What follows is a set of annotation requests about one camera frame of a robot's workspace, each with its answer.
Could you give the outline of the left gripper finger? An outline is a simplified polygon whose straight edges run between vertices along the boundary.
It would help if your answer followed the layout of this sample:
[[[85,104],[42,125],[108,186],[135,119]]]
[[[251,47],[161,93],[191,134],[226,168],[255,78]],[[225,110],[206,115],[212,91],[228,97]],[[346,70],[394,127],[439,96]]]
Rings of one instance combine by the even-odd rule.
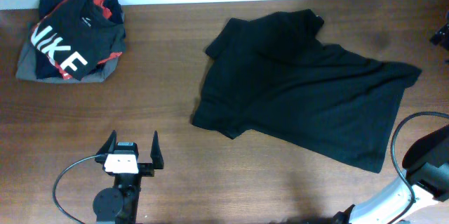
[[[155,131],[153,135],[150,157],[152,159],[153,169],[164,169],[164,160],[159,145],[159,135],[157,131]]]
[[[116,146],[116,131],[113,130],[104,145],[97,151],[97,154],[113,153]]]

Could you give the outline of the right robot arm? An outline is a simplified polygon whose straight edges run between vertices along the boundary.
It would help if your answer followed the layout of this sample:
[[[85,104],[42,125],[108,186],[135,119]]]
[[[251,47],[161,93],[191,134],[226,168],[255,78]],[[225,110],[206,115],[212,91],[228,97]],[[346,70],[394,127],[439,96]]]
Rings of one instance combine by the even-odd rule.
[[[385,153],[395,157],[402,127],[416,117],[447,118],[442,112],[416,112],[395,124],[403,93],[421,70],[402,62],[367,63],[369,70],[346,81],[352,91],[325,115],[323,147],[330,157],[357,168],[380,172]],[[397,177],[368,201],[339,213],[343,223],[398,223],[406,216],[448,200],[448,127],[417,140],[402,164],[393,159]]]

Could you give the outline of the black t-shirt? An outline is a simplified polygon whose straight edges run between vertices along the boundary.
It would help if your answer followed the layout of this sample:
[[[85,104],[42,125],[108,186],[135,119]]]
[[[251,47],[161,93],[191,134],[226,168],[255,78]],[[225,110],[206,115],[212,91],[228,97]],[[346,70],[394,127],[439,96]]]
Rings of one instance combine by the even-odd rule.
[[[248,130],[379,173],[404,91],[420,69],[324,44],[311,10],[231,18],[206,48],[213,63],[192,124]]]

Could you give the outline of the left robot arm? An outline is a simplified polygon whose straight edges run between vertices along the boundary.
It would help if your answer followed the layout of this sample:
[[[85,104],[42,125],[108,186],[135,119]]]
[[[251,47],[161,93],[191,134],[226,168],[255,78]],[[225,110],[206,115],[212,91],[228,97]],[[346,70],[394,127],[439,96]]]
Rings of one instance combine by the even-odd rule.
[[[138,145],[119,143],[116,137],[116,131],[112,131],[95,158],[103,171],[114,178],[113,186],[101,190],[93,200],[95,222],[136,224],[141,180],[153,177],[156,170],[164,169],[159,135],[154,132],[152,138],[151,162],[139,162]]]

